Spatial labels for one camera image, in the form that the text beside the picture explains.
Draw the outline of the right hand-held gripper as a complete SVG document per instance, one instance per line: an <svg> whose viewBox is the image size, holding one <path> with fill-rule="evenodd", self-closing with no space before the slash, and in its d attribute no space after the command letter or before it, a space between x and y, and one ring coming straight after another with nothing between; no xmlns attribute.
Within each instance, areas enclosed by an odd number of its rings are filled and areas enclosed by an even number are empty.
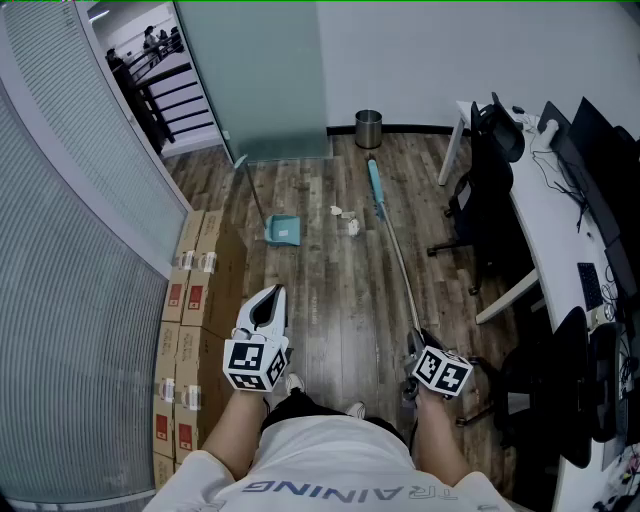
<svg viewBox="0 0 640 512"><path fill-rule="evenodd" d="M411 329L407 334L408 356L406 383L402 390L405 401L414 401L423 385L446 399L457 397L473 371L471 363L451 352L426 329Z"/></svg>

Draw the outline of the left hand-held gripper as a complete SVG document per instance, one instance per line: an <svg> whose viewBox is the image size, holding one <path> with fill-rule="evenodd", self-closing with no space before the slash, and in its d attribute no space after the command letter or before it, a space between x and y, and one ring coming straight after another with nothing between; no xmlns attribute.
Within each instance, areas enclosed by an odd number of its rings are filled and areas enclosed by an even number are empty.
<svg viewBox="0 0 640 512"><path fill-rule="evenodd" d="M222 369L235 390L273 391L289 363L289 340L283 336L287 325L288 297L283 285L265 288L244 303L239 328L224 346Z"/></svg>

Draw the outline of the teal dustpan with long handle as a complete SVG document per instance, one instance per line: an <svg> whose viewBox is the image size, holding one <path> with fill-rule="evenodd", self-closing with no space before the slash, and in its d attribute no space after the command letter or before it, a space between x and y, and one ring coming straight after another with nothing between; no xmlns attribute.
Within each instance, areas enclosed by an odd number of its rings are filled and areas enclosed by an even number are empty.
<svg viewBox="0 0 640 512"><path fill-rule="evenodd" d="M301 245L301 219L298 216L276 214L267 216L264 213L253 176L248 165L248 155L244 154L234 162L235 169L242 169L248 179L252 196L263 224L264 239L270 246Z"/></svg>

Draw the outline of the teal broom with metal handle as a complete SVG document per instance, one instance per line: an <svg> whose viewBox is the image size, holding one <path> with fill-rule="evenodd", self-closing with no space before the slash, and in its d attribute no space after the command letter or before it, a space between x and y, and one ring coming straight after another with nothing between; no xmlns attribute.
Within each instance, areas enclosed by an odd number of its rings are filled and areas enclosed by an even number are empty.
<svg viewBox="0 0 640 512"><path fill-rule="evenodd" d="M369 173L369 179L370 179L370 183L371 183L371 187L372 187L372 191L373 191L373 197L374 197L374 201L375 201L375 205L376 205L376 212L378 217L384 221L385 226L387 228L390 240L391 240L391 244L392 247L394 249L395 255L396 255L396 259L401 271L401 275L404 281L404 285L405 285L405 289L406 289L406 296L407 296L407 300L408 300L408 304L409 304L409 312L410 312L410 316L411 316L411 323L413 328L418 332L421 333L421 325L420 325L420 321L419 321L419 316L418 316L418 312L417 312L417 307L416 307L416 303L415 303L415 299L414 299L414 295L413 295L413 291L412 291L412 287L411 287L411 283L409 280L409 276L407 273L407 269L406 269L406 265L404 262L404 258L403 258L403 254L400 248L400 245L398 243L398 239L395 233L395 229L393 226L393 223L391 221L391 218L387 212L387 208L386 208L386 203L385 203L385 196L384 196L384 191L383 191L383 187L382 187L382 183L381 183L381 178L380 178L380 172L379 172L379 167L377 165L377 161L376 159L372 156L372 155L368 155L366 158L367 161L367 169L368 169L368 173Z"/></svg>

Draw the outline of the person's right forearm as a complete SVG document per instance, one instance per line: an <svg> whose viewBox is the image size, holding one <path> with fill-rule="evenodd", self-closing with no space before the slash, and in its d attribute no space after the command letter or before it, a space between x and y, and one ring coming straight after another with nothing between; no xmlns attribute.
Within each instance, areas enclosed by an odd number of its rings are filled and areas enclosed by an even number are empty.
<svg viewBox="0 0 640 512"><path fill-rule="evenodd" d="M471 469L453 435L444 399L420 385L416 406L419 469L445 485L457 485Z"/></svg>

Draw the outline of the person's left forearm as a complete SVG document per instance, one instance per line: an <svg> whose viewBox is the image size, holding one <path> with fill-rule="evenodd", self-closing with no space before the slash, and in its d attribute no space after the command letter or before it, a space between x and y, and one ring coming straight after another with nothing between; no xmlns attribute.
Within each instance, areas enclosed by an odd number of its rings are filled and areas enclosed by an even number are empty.
<svg viewBox="0 0 640 512"><path fill-rule="evenodd" d="M261 393L235 391L202 449L220 461L235 480L244 478L258 450L267 403Z"/></svg>

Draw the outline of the stack of cardboard boxes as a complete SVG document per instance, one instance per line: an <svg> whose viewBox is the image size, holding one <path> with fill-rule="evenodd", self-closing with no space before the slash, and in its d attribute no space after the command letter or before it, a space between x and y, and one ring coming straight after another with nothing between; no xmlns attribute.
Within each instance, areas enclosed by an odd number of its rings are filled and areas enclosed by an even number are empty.
<svg viewBox="0 0 640 512"><path fill-rule="evenodd" d="M222 371L224 343L240 309L246 256L224 211L188 214L157 342L152 407L156 488L202 447L231 396Z"/></svg>

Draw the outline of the person's black shorts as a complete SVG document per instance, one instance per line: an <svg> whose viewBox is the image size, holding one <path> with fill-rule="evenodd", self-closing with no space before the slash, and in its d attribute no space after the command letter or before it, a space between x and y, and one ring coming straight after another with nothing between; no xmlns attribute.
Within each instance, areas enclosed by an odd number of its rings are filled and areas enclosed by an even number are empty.
<svg viewBox="0 0 640 512"><path fill-rule="evenodd" d="M408 448L389 422L366 414L356 419L321 406L304 393L287 396L263 422L259 450L263 453L380 453L407 457Z"/></svg>

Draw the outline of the person's white t-shirt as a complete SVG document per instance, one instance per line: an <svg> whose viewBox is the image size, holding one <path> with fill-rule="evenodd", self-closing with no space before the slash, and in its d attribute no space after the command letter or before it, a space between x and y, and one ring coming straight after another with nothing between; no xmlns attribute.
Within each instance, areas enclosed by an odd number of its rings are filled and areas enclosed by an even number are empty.
<svg viewBox="0 0 640 512"><path fill-rule="evenodd" d="M234 480L196 451L144 512L514 512L480 472L449 486L417 470L391 433L350 416L279 422Z"/></svg>

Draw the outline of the black keyboard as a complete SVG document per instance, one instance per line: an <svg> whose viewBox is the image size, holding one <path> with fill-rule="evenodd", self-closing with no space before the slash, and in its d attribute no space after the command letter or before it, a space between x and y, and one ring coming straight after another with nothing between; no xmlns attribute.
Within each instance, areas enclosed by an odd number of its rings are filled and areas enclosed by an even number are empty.
<svg viewBox="0 0 640 512"><path fill-rule="evenodd" d="M579 262L577 269L583 290L585 310L591 311L600 307L604 303L604 299L595 265Z"/></svg>

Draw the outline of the steel waste bin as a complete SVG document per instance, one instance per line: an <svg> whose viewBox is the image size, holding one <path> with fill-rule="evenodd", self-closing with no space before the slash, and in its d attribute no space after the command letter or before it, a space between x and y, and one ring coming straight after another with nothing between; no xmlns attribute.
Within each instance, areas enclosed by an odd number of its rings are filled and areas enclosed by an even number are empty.
<svg viewBox="0 0 640 512"><path fill-rule="evenodd" d="M382 114L365 109L355 114L355 143L363 149L375 149L382 142Z"/></svg>

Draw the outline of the glass partition with white blinds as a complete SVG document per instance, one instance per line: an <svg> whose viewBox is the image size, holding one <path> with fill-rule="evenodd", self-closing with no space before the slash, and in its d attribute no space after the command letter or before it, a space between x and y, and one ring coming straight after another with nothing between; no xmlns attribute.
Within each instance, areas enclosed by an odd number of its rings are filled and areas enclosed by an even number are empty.
<svg viewBox="0 0 640 512"><path fill-rule="evenodd" d="M134 512L187 204L121 106L88 11L0 0L0 500Z"/></svg>

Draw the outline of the black metal railing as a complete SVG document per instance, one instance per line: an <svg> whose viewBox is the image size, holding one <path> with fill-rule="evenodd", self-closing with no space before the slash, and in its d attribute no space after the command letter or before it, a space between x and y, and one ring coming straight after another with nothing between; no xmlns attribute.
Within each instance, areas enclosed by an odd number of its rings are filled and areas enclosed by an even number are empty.
<svg viewBox="0 0 640 512"><path fill-rule="evenodd" d="M134 120L152 147L173 157L219 145L221 136L187 52L165 53L158 61L143 54L109 63L124 96L136 101Z"/></svg>

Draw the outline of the frosted glass door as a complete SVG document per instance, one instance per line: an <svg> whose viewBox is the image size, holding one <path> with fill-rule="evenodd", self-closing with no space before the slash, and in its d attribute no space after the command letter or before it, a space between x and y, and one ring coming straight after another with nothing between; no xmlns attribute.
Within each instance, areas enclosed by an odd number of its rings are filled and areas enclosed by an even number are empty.
<svg viewBox="0 0 640 512"><path fill-rule="evenodd" d="M176 13L232 159L326 158L313 2L178 2Z"/></svg>

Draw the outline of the black computer monitor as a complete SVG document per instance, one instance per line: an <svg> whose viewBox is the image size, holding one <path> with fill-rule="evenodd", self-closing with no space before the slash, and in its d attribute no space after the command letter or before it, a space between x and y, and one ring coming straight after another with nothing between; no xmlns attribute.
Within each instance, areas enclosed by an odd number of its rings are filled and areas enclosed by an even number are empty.
<svg viewBox="0 0 640 512"><path fill-rule="evenodd" d="M636 141L612 126L587 98L569 129L592 215L607 244L640 222L640 155Z"/></svg>
<svg viewBox="0 0 640 512"><path fill-rule="evenodd" d="M569 184L581 195L598 226L604 244L611 246L619 238L620 228L597 172L607 163L604 150L614 135L613 127L591 102L582 99L573 120L568 120L548 101L537 131L539 146L558 157Z"/></svg>

